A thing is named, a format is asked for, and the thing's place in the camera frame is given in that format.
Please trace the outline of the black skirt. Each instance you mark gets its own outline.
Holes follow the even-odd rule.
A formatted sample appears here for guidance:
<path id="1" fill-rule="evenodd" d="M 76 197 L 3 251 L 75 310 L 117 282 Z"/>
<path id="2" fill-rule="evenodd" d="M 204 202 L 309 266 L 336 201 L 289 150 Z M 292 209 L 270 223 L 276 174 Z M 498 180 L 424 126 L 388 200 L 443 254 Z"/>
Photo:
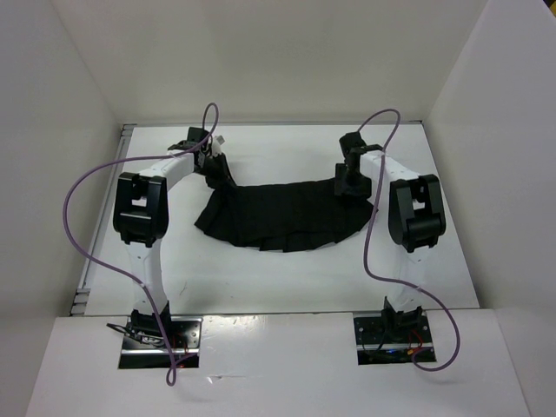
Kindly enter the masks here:
<path id="1" fill-rule="evenodd" d="M 315 250 L 360 232 L 368 200 L 334 194 L 334 177 L 319 181 L 213 189 L 195 221 L 205 235 L 240 248 L 283 253 Z"/>

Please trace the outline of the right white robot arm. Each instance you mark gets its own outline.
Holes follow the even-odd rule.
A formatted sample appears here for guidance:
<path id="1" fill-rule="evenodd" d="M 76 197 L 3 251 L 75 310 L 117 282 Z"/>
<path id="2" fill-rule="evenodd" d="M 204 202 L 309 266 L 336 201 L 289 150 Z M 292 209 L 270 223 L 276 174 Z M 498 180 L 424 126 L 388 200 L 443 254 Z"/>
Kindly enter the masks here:
<path id="1" fill-rule="evenodd" d="M 374 197 L 363 249 L 364 270 L 369 277 L 389 285 L 385 307 L 393 313 L 381 319 L 381 332 L 390 341 L 401 341 L 411 331 L 406 316 L 422 306 L 426 296 L 444 312 L 448 307 L 438 296 L 424 289 L 430 249 L 445 234 L 447 221 L 437 175 L 421 175 L 388 156 L 378 144 L 368 145 L 358 132 L 340 139 L 344 162 L 335 166 L 334 193 L 368 200 Z M 375 223 L 387 224 L 397 248 L 393 277 L 370 269 L 370 237 Z"/>

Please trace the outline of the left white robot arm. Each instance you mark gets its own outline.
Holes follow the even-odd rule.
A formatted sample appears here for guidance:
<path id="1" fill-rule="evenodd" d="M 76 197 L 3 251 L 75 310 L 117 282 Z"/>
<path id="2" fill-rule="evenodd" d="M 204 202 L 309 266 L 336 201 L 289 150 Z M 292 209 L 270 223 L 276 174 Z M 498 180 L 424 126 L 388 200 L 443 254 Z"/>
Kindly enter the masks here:
<path id="1" fill-rule="evenodd" d="M 161 262 L 162 238 L 169 229 L 169 191 L 193 173 L 205 176 L 211 185 L 233 183 L 223 144 L 222 136 L 192 127 L 185 140 L 170 146 L 167 155 L 149 168 L 118 177 L 113 226 L 137 279 L 135 304 L 125 331 L 142 343 L 159 348 L 173 336 Z"/>

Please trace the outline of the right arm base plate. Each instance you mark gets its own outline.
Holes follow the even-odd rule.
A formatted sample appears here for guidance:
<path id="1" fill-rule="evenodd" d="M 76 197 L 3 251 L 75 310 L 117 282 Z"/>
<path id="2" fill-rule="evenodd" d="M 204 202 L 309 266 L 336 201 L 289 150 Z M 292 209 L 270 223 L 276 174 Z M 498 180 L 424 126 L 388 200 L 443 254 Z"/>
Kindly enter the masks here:
<path id="1" fill-rule="evenodd" d="M 353 323 L 359 366 L 410 363 L 414 353 L 418 363 L 436 362 L 426 316 L 421 324 L 390 333 L 378 314 L 355 315 Z"/>

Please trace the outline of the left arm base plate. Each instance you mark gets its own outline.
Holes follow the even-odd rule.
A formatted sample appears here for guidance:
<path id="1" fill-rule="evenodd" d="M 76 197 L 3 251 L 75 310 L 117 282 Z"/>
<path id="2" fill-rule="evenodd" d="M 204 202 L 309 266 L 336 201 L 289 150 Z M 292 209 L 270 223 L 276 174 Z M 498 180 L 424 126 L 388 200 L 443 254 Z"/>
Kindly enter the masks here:
<path id="1" fill-rule="evenodd" d="M 198 368 L 202 337 L 200 316 L 173 316 L 169 330 L 169 345 L 177 368 Z M 124 370 L 169 368 L 170 358 L 164 342 L 156 337 L 141 335 L 139 339 L 125 334 L 118 368 Z"/>

